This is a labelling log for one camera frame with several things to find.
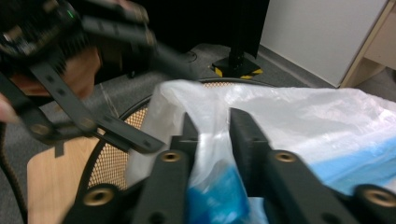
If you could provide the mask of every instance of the white plastic bag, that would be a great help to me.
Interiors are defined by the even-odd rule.
[[[154,92],[142,130],[169,143],[172,135],[181,132],[184,112],[197,126],[200,134],[190,180],[190,223],[251,222],[249,211],[258,208],[257,204],[253,210],[248,206],[235,170],[228,135],[230,107],[252,115],[273,149],[299,154],[324,184],[346,194],[363,183],[396,192],[393,102],[352,89],[247,84],[207,89],[200,83],[170,81]],[[132,185],[149,175],[154,156],[133,152],[127,183]]]

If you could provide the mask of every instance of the black cable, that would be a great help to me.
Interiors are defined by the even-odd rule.
[[[21,212],[21,217],[24,224],[27,224],[27,207],[25,200],[23,199],[23,195],[21,192],[21,186],[18,182],[17,177],[15,176],[12,167],[9,165],[5,148],[4,148],[4,139],[6,135],[6,124],[0,122],[0,167],[3,170],[3,173],[6,175],[9,185],[14,192],[15,199],[17,200],[18,208]]]

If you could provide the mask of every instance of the gray floor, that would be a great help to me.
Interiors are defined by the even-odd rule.
[[[209,67],[213,62],[228,56],[229,49],[223,46],[200,45],[192,52],[197,55],[197,58],[191,64],[198,74],[201,77],[217,77]],[[253,78],[255,80],[278,87],[332,88],[326,82],[289,63],[268,49],[261,48],[257,59],[248,58],[264,71],[263,74],[255,76]],[[186,61],[193,60],[193,55],[186,56]],[[381,74],[361,83],[357,88],[396,102],[396,84],[393,76],[394,72],[386,69]],[[169,79],[168,76],[158,72],[148,72],[132,79],[117,77],[97,85],[92,96],[84,100],[83,103],[96,114],[107,113],[119,116],[127,108],[149,96],[155,85]],[[57,108],[55,103],[42,107],[50,119],[65,119],[63,112]],[[48,148],[49,146],[32,139],[21,125],[8,125],[6,133],[7,156],[21,182],[25,198],[26,164],[35,154]],[[0,174],[0,223],[21,223],[18,207],[3,173]]]

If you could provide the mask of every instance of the white wall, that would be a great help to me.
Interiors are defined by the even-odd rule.
[[[338,87],[387,0],[271,0],[261,44]]]

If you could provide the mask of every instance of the hand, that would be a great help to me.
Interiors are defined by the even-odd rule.
[[[97,49],[84,49],[80,54],[66,62],[66,71],[62,78],[79,98],[85,98],[93,91],[94,78],[99,68],[100,59]],[[50,96],[41,83],[27,76],[15,74],[11,77],[11,80],[26,95]],[[15,122],[17,120],[8,100],[0,94],[0,121]]]

